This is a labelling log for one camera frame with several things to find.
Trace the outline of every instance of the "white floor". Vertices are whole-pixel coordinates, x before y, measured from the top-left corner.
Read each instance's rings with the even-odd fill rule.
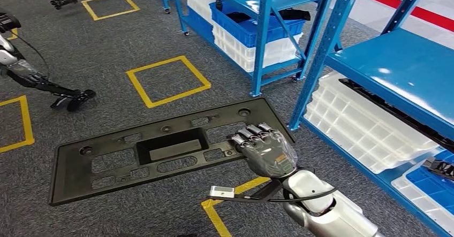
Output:
[[[454,19],[454,0],[420,0],[418,6]],[[395,9],[375,0],[357,0],[349,17],[377,31],[382,31]],[[409,16],[404,29],[454,49],[454,32]]]

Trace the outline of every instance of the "black plastic panel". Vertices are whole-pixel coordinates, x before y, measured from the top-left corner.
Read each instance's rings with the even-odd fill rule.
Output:
[[[238,122],[246,125],[266,122],[294,143],[264,98],[67,143],[56,151],[50,204],[61,205],[241,159],[243,156],[231,142],[222,139],[210,143],[207,138],[209,129]],[[134,151],[135,163],[105,162],[102,170],[92,171],[93,159],[103,165],[100,156],[127,149]],[[210,151],[216,156],[208,158],[206,154]],[[112,169],[115,165],[122,167]]]

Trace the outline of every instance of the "yellow tape square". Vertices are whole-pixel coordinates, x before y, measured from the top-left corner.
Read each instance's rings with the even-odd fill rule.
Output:
[[[5,147],[0,147],[0,153],[9,151],[12,149],[16,149],[25,145],[30,145],[35,142],[35,139],[33,138],[33,132],[32,132],[32,122],[30,120],[30,114],[28,113],[28,104],[27,104],[27,98],[25,95],[22,95],[20,97],[0,102],[0,106],[4,106],[13,102],[19,102],[20,103],[20,111],[22,114],[22,124],[24,126],[24,133],[25,133],[25,141],[21,141],[18,143],[14,143]]]
[[[251,180],[240,186],[235,187],[235,194],[243,193],[247,190],[250,190],[256,186],[259,186],[259,185],[265,183],[268,180],[270,180],[270,179],[267,177],[255,178],[254,180]],[[214,205],[219,204],[221,202],[223,202],[223,201],[209,199],[209,200],[203,201],[201,203],[201,205],[202,205],[202,208],[205,210],[205,213],[207,213],[208,218],[213,223],[213,225],[216,228],[219,235],[221,237],[232,237],[232,235],[230,234],[227,227],[225,227],[224,222],[222,222],[222,219],[219,217],[216,210],[214,209]]]
[[[152,67],[161,66],[161,65],[164,65],[164,64],[167,64],[170,62],[176,62],[178,60],[181,60],[183,62],[183,64],[187,68],[189,68],[189,70],[195,75],[195,77],[197,79],[199,79],[200,82],[202,82],[203,85],[201,87],[197,87],[192,90],[185,91],[184,93],[173,95],[171,97],[168,97],[168,98],[156,101],[156,102],[152,102],[150,97],[148,97],[148,95],[145,93],[145,90],[143,89],[142,85],[139,83],[139,81],[137,80],[137,78],[135,77],[134,74],[136,72],[139,72],[142,70],[147,70]],[[186,56],[178,56],[178,57],[175,57],[172,59],[163,60],[161,62],[153,63],[153,64],[150,64],[147,66],[138,67],[133,70],[126,71],[126,74],[130,78],[132,84],[134,85],[135,89],[137,90],[137,92],[139,93],[143,102],[145,103],[145,105],[148,108],[153,108],[153,107],[162,105],[164,103],[168,103],[168,102],[171,102],[171,101],[174,101],[174,100],[177,100],[177,99],[180,99],[180,98],[183,98],[183,97],[186,97],[186,96],[189,96],[189,95],[192,95],[192,94],[198,93],[200,91],[211,88],[211,83],[197,70],[197,68],[194,67],[194,65],[192,65],[192,63],[186,58]]]
[[[122,15],[122,14],[127,14],[127,13],[130,13],[130,12],[134,12],[134,11],[138,11],[140,10],[139,7],[132,1],[132,0],[126,0],[129,5],[131,7],[133,7],[132,10],[128,10],[128,11],[124,11],[124,12],[119,12],[119,13],[115,13],[115,14],[112,14],[112,15],[107,15],[107,16],[102,16],[102,17],[98,17],[96,15],[96,13],[93,11],[93,9],[90,7],[90,5],[88,5],[88,2],[90,1],[94,1],[94,0],[84,0],[82,1],[82,5],[85,7],[85,9],[87,9],[88,13],[90,13],[90,15],[92,16],[93,20],[100,20],[100,19],[106,19],[106,18],[112,18],[112,17],[115,17],[115,16],[118,16],[118,15]]]

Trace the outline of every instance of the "mounting hole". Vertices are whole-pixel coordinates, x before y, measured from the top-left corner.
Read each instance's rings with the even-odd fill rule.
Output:
[[[249,116],[249,114],[251,114],[251,111],[247,108],[243,108],[238,111],[238,114],[242,117],[247,117]]]
[[[172,131],[172,128],[170,126],[161,127],[161,132],[163,133],[170,133],[170,131]]]
[[[90,146],[84,146],[79,149],[81,155],[90,155],[93,152],[93,148]]]

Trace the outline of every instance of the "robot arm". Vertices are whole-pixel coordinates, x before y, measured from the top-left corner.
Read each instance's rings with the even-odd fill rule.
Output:
[[[0,7],[0,33],[21,27],[19,21]],[[28,63],[20,51],[0,35],[0,74],[7,75],[20,85],[51,92],[59,98],[51,105],[56,108],[68,101],[67,110],[76,111],[96,93],[92,90],[72,90],[48,80],[48,77]]]
[[[265,123],[240,129],[231,140],[238,145],[249,168],[271,183],[257,193],[265,198],[239,196],[233,188],[214,186],[210,198],[242,202],[283,202],[284,210],[317,237],[379,237],[378,227],[360,207],[314,173],[297,168],[297,154],[280,133]],[[284,200],[270,198],[284,189]]]

